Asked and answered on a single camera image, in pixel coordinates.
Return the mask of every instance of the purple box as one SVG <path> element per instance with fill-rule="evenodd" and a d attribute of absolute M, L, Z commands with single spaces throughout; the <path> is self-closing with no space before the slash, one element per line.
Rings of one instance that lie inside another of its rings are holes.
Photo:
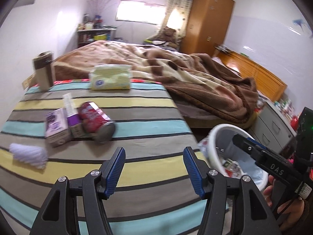
<path fill-rule="evenodd" d="M 70 127 L 74 138 L 79 138 L 85 135 L 83 125 L 79 119 L 79 115 L 72 99 L 71 93 L 63 95 L 63 102 L 67 117 L 68 126 Z"/>
<path fill-rule="evenodd" d="M 45 138 L 52 147 L 63 145 L 71 140 L 71 131 L 68 128 L 63 108 L 46 115 Z"/>

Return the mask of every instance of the wooden headboard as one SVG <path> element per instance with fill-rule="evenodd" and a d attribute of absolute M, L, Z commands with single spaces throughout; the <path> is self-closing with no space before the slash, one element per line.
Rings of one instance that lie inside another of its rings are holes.
<path fill-rule="evenodd" d="M 271 101 L 279 101 L 287 85 L 273 73 L 253 62 L 249 58 L 231 51 L 229 54 L 220 52 L 217 55 L 227 67 L 240 72 L 243 78 L 253 77 L 257 89 Z"/>

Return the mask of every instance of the stuffed animal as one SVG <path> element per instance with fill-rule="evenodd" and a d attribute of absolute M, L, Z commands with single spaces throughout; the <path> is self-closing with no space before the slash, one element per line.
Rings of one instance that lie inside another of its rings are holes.
<path fill-rule="evenodd" d="M 168 42 L 168 46 L 171 48 L 177 48 L 176 44 L 176 30 L 166 27 L 164 30 L 156 37 L 155 41 Z"/>

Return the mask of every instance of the fleece blanket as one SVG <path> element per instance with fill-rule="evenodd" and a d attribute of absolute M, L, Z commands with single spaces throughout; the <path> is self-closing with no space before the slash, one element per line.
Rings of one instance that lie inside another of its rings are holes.
<path fill-rule="evenodd" d="M 258 100 L 253 78 L 242 79 L 207 54 L 122 42 L 96 41 L 58 57 L 56 80 L 88 78 L 99 64 L 131 65 L 134 78 L 161 82 L 174 100 L 185 100 L 233 123 L 245 123 Z"/>

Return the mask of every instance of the window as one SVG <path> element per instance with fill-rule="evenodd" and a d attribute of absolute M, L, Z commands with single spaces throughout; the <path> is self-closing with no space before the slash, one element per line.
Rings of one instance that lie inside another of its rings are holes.
<path fill-rule="evenodd" d="M 183 26 L 184 20 L 183 14 L 180 14 L 177 9 L 174 9 L 166 26 L 175 30 L 180 30 Z"/>
<path fill-rule="evenodd" d="M 116 14 L 117 21 L 134 21 L 153 25 L 162 23 L 166 6 L 136 1 L 121 1 Z"/>

